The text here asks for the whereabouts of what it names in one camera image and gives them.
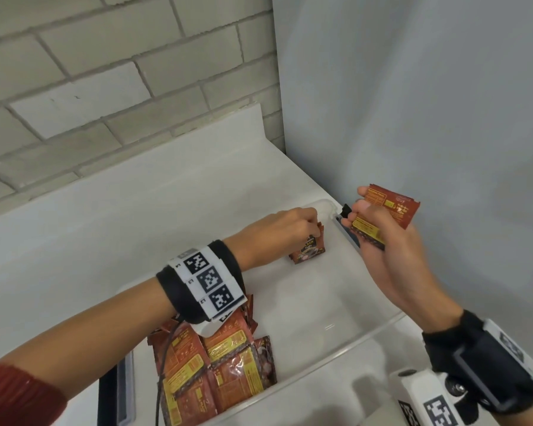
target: person's left hand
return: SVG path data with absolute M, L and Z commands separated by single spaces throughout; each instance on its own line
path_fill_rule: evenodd
M 223 242 L 245 272 L 299 250 L 310 235 L 320 236 L 318 212 L 314 208 L 294 208 L 267 215 Z

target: backsplash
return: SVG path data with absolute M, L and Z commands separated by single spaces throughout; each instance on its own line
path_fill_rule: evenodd
M 0 214 L 256 101 L 284 151 L 271 0 L 0 0 Z

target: wrist strap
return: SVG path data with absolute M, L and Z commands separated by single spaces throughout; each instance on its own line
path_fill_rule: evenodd
M 219 240 L 173 258 L 156 277 L 176 311 L 191 324 L 229 314 L 246 301 L 239 264 Z
M 460 324 L 422 334 L 435 372 L 446 372 L 488 411 L 517 414 L 533 406 L 533 377 L 464 311 Z

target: wrist-mounted device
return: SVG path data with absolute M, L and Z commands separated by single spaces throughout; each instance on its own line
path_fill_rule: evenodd
M 433 371 L 448 373 L 486 410 L 517 414 L 533 406 L 533 359 L 493 321 L 464 311 L 458 326 L 423 339 Z
M 247 301 L 239 264 L 219 240 L 174 257 L 156 278 L 178 314 L 204 337 Z

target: pile of coffee packets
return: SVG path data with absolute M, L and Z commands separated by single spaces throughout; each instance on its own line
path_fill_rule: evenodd
M 254 339 L 253 296 L 209 338 L 181 323 L 174 331 L 163 371 L 161 407 L 166 426 L 195 426 L 276 384 L 270 338 Z M 169 320 L 148 337 L 160 371 Z

